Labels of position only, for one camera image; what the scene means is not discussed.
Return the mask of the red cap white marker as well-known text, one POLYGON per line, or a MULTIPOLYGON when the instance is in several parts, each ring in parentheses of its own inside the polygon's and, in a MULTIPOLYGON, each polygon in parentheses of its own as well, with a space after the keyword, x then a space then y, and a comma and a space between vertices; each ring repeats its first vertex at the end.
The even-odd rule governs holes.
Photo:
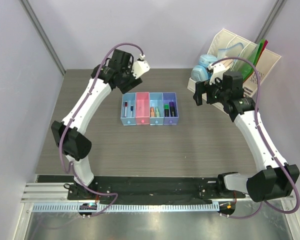
POLYGON ((124 102, 124 111, 123 111, 123 117, 124 117, 124 118, 127 117, 127 110, 128 110, 128 102, 125 101, 125 102, 124 102))

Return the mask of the blue cap white marker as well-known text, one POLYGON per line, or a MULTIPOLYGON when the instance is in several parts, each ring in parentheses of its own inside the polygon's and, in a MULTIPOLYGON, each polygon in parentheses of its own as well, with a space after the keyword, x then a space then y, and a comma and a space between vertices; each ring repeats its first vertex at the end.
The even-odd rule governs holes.
POLYGON ((130 118, 132 118, 134 116, 134 106, 131 105, 130 106, 130 118))

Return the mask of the orange highlighter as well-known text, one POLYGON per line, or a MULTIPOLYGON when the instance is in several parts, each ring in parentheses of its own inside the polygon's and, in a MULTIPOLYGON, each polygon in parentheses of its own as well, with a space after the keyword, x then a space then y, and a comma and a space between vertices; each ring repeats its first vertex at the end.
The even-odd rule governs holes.
POLYGON ((150 107, 150 117, 154 118, 155 116, 156 116, 155 108, 154 107, 150 107))

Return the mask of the purple cap black marker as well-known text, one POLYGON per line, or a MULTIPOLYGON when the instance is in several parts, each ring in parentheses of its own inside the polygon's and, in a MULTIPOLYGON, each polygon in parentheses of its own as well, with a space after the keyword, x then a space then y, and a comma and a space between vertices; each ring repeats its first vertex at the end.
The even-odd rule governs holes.
POLYGON ((169 102, 169 110, 170 110, 170 116, 171 117, 176 117, 176 108, 175 108, 175 103, 173 101, 169 102))

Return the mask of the green cap black marker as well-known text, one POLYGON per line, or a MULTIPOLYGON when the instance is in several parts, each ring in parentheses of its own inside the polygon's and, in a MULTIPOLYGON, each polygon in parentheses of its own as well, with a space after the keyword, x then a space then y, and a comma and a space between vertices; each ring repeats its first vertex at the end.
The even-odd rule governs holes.
POLYGON ((164 104, 164 117, 168 118, 170 116, 170 106, 169 104, 164 104))

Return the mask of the light green eraser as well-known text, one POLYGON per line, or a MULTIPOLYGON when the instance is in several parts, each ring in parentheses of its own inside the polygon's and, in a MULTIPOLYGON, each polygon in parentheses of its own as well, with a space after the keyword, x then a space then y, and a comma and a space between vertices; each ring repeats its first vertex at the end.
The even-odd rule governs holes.
POLYGON ((160 110, 159 110, 158 107, 155 108, 155 117, 156 117, 156 118, 160 118, 160 117, 161 117, 161 115, 160 115, 160 110))

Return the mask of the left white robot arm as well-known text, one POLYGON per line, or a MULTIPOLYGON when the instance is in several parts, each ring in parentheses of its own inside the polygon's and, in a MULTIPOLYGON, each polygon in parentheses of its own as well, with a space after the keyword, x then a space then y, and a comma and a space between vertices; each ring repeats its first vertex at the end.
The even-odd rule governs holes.
POLYGON ((135 59, 126 51, 111 50, 93 69, 87 87, 72 110, 61 121, 52 123, 59 158, 68 160, 69 166, 64 170, 73 172, 73 186, 81 198, 90 200, 97 192, 88 158, 92 142, 85 136, 93 115, 114 89, 127 93, 142 83, 141 76, 149 70, 143 52, 135 59))

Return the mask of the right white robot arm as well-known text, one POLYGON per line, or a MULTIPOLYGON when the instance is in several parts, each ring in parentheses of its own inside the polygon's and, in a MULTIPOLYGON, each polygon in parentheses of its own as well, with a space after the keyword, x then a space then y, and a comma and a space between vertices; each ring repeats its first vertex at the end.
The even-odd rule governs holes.
POLYGON ((216 193, 226 198, 237 191, 248 194, 254 202, 289 196, 300 170, 295 164, 288 164, 275 148, 260 113, 256 111, 254 99, 244 94, 241 73, 226 71, 222 80, 215 84, 196 82, 193 99, 198 106, 203 103, 202 95, 206 95, 207 104, 222 104, 224 112, 246 140, 257 169, 257 173, 252 176, 237 172, 219 174, 216 193))

